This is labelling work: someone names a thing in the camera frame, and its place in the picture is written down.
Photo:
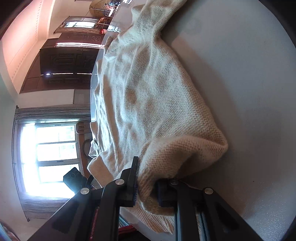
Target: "window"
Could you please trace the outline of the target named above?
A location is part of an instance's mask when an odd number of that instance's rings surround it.
[[[65,28],[93,28],[95,23],[92,22],[69,22],[65,25]]]
[[[22,128],[20,145],[26,192],[33,196],[74,196],[63,176],[73,167],[82,171],[75,123],[27,124]]]

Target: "beige knit sweater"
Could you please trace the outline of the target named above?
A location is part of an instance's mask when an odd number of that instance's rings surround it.
[[[91,128],[99,156],[89,171],[105,186],[139,156],[138,203],[129,211],[156,232],[173,232],[173,218],[153,198],[155,181],[198,172],[228,148],[189,75],[160,38],[185,1],[148,0],[133,8],[132,25],[108,39],[97,63]]]

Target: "gray curtain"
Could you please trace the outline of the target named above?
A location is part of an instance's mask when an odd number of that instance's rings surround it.
[[[15,123],[40,123],[58,121],[90,120],[89,104],[70,104],[47,107],[18,108],[15,110]]]
[[[71,104],[49,107],[18,108],[16,106],[12,133],[12,166],[15,184],[27,221],[50,218],[68,199],[31,196],[25,191],[20,159],[20,130],[28,123],[90,121],[90,105]]]

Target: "metal screw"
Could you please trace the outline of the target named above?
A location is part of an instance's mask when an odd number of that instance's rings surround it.
[[[117,185],[122,185],[122,184],[124,184],[124,180],[123,180],[123,179],[117,179],[117,180],[115,181],[115,183],[116,183]]]
[[[213,192],[214,192],[214,191],[213,191],[212,188],[206,188],[206,189],[205,189],[205,193],[208,194],[208,195],[213,194]]]
[[[170,181],[170,183],[172,184],[172,185],[178,185],[178,181],[176,180],[176,179],[172,179],[171,181]]]
[[[89,189],[88,189],[88,188],[82,188],[82,189],[80,190],[80,193],[81,193],[81,194],[87,194],[87,193],[89,193]]]

